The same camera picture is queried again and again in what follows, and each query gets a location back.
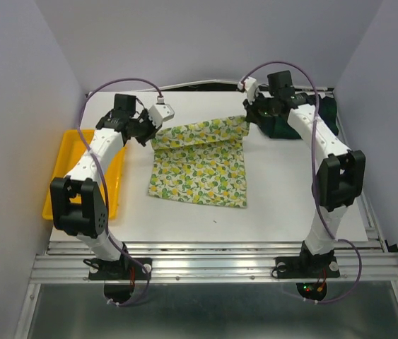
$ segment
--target yellow basket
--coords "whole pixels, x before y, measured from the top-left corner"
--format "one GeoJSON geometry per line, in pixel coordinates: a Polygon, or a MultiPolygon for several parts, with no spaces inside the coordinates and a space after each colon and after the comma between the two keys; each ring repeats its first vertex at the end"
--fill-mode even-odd
{"type": "MultiPolygon", "coordinates": [[[[88,143],[92,141],[94,132],[95,130],[93,129],[83,130],[83,134],[88,143]]],[[[119,151],[114,157],[105,174],[107,190],[109,193],[109,219],[115,219],[117,216],[120,178],[122,177],[125,148],[119,151]]],[[[79,159],[81,159],[81,156],[84,154],[85,150],[86,147],[79,138],[78,131],[76,129],[70,129],[66,131],[64,133],[64,137],[62,138],[62,143],[60,145],[59,154],[57,155],[56,165],[54,166],[54,172],[52,173],[51,180],[53,180],[55,177],[64,177],[65,174],[67,174],[76,165],[79,159]]],[[[102,185],[100,190],[104,200],[105,195],[103,193],[102,185]]],[[[81,197],[77,196],[71,201],[74,203],[80,203],[81,197]]],[[[46,195],[42,216],[46,220],[52,220],[51,194],[49,193],[49,188],[46,195]]]]}

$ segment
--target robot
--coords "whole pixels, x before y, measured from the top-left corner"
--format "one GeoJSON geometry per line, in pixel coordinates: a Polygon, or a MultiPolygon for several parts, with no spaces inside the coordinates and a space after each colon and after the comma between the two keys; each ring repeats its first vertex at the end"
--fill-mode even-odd
{"type": "MultiPolygon", "coordinates": [[[[243,102],[246,120],[263,129],[267,117],[285,119],[310,147],[315,111],[313,98],[305,93],[295,93],[289,71],[270,74],[268,81],[271,97],[261,93],[258,82],[253,78],[238,83],[238,89],[247,96],[243,102]]],[[[136,102],[135,96],[116,94],[114,107],[96,126],[90,149],[103,172],[130,138],[145,146],[163,122],[175,115],[170,105],[159,102],[149,109],[144,108],[136,117],[136,102]]],[[[336,234],[347,208],[362,192],[365,155],[344,145],[321,118],[316,119],[315,161],[319,165],[316,174],[319,192],[315,198],[330,231],[336,234]]],[[[86,151],[65,177],[54,178],[50,184],[54,226],[81,240],[95,254],[95,258],[84,261],[90,266],[89,279],[128,280],[134,277],[131,270],[134,272],[135,265],[129,260],[125,243],[116,239],[107,228],[107,208],[99,186],[98,169],[86,151]],[[72,203],[71,199],[78,194],[81,195],[81,203],[72,203]]],[[[138,260],[147,268],[149,280],[151,260],[138,260]]],[[[276,258],[276,267],[271,275],[277,279],[297,280],[317,278],[323,271],[329,278],[339,277],[334,240],[323,228],[320,214],[315,212],[310,233],[299,255],[276,258]]],[[[310,294],[303,296],[317,298],[310,294]]]]}

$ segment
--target white table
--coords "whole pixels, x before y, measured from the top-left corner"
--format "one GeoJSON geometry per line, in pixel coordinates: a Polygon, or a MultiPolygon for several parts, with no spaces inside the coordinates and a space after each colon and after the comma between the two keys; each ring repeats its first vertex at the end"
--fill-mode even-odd
{"type": "MultiPolygon", "coordinates": [[[[156,93],[137,95],[149,107],[156,93]]],[[[82,128],[93,129],[112,109],[115,93],[98,93],[90,99],[82,128]]],[[[165,128],[245,114],[244,95],[238,92],[166,92],[165,101],[175,118],[165,128]]],[[[251,125],[243,143],[247,174],[247,208],[199,206],[150,197],[148,183],[153,150],[135,140],[128,144],[117,219],[111,232],[126,242],[301,242],[314,215],[310,185],[310,150],[304,142],[269,140],[251,125]]],[[[366,241],[366,216],[360,201],[353,204],[337,237],[366,241]]],[[[53,229],[51,241],[72,237],[53,229]]]]}

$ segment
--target patterned cloth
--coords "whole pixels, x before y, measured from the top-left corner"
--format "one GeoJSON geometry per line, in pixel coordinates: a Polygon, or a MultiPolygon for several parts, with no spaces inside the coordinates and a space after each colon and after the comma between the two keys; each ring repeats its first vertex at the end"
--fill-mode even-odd
{"type": "Polygon", "coordinates": [[[246,207],[244,117],[214,119],[160,131],[148,194],[202,205],[246,207]]]}

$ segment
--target purple cord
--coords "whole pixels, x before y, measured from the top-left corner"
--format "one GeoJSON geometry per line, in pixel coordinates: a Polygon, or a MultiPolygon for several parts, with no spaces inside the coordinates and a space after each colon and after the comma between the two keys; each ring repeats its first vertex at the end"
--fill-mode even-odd
{"type": "Polygon", "coordinates": [[[315,149],[316,149],[315,138],[316,138],[316,135],[317,135],[317,121],[318,121],[318,117],[319,117],[318,112],[320,110],[320,96],[318,95],[317,88],[315,86],[315,83],[311,79],[311,77],[309,77],[309,75],[301,67],[299,67],[299,66],[297,66],[295,64],[292,64],[290,62],[286,62],[286,61],[268,61],[268,62],[265,62],[264,64],[261,64],[260,66],[255,67],[254,69],[252,69],[246,76],[244,76],[244,78],[242,78],[241,82],[244,83],[244,81],[249,76],[251,76],[255,71],[258,71],[259,69],[261,69],[261,67],[265,67],[267,65],[272,65],[272,64],[283,64],[283,65],[291,66],[294,69],[297,69],[298,71],[300,71],[307,78],[308,82],[312,86],[313,92],[315,93],[315,99],[316,99],[315,112],[313,114],[313,125],[312,125],[312,146],[310,147],[311,154],[312,154],[312,195],[313,195],[313,201],[315,202],[315,208],[317,209],[317,213],[318,213],[318,216],[320,217],[321,223],[323,224],[324,228],[326,229],[326,232],[329,235],[329,237],[332,240],[337,240],[338,242],[345,242],[349,246],[351,246],[353,248],[353,250],[356,252],[356,255],[357,255],[357,258],[358,258],[358,261],[359,261],[359,269],[358,269],[356,280],[354,281],[353,286],[351,286],[351,288],[348,291],[343,293],[343,295],[341,295],[340,297],[334,298],[334,299],[324,300],[324,301],[321,301],[321,302],[315,302],[313,300],[306,299],[306,298],[304,299],[305,301],[312,302],[313,304],[315,304],[315,303],[317,303],[317,304],[331,304],[333,302],[338,302],[339,300],[342,300],[343,298],[347,297],[356,288],[357,284],[359,283],[359,280],[361,279],[361,275],[362,275],[362,257],[361,257],[361,253],[359,252],[359,250],[357,250],[356,245],[354,245],[352,242],[350,242],[347,239],[336,239],[336,237],[332,234],[331,230],[329,229],[329,226],[327,226],[326,220],[324,219],[323,214],[321,213],[321,210],[320,210],[320,202],[318,201],[318,183],[317,183],[317,177],[316,177],[317,170],[316,170],[316,165],[315,165],[315,149]]]}
{"type": "MultiPolygon", "coordinates": [[[[105,192],[105,204],[106,204],[106,209],[107,212],[109,213],[109,195],[107,192],[107,184],[106,184],[106,179],[105,179],[105,174],[103,172],[103,169],[101,168],[100,165],[100,161],[98,161],[97,157],[95,154],[93,154],[93,152],[90,149],[90,145],[88,144],[86,138],[84,138],[83,132],[81,130],[81,122],[83,121],[83,117],[84,117],[84,112],[86,111],[86,105],[87,102],[89,101],[89,99],[94,96],[94,94],[96,94],[97,92],[101,91],[103,88],[112,85],[114,83],[122,83],[124,81],[141,81],[142,83],[147,83],[151,86],[153,86],[157,91],[158,91],[158,98],[162,98],[163,94],[161,93],[161,90],[159,89],[159,87],[157,85],[155,85],[154,83],[145,80],[145,79],[141,79],[141,78],[121,78],[121,79],[116,79],[113,81],[110,81],[108,83],[105,83],[104,85],[101,85],[100,87],[96,88],[94,91],[92,91],[90,93],[90,95],[86,98],[86,101],[84,102],[81,110],[79,111],[79,117],[78,117],[78,126],[76,127],[76,130],[79,133],[79,137],[81,138],[81,141],[83,142],[84,146],[87,148],[87,151],[89,152],[90,156],[93,159],[93,162],[95,163],[96,167],[97,167],[97,171],[98,174],[100,175],[100,179],[101,182],[103,183],[103,191],[105,192]]],[[[140,262],[138,262],[136,259],[132,258],[127,252],[123,251],[123,249],[119,248],[119,246],[114,242],[114,240],[112,239],[112,237],[109,237],[109,223],[108,220],[106,220],[106,226],[105,226],[105,231],[106,231],[106,235],[108,237],[108,239],[110,240],[111,244],[125,257],[128,258],[130,261],[132,261],[133,263],[135,263],[136,265],[138,265],[139,267],[141,267],[142,271],[146,274],[147,276],[147,283],[145,285],[144,290],[142,291],[142,293],[133,301],[133,300],[128,300],[126,302],[123,303],[116,303],[113,302],[111,300],[108,300],[109,303],[118,306],[118,307],[124,307],[124,306],[129,306],[129,305],[133,305],[136,304],[139,300],[141,300],[145,294],[147,293],[148,290],[148,286],[150,285],[150,277],[148,274],[148,271],[146,270],[146,268],[144,267],[144,265],[142,265],[140,262]]]]}

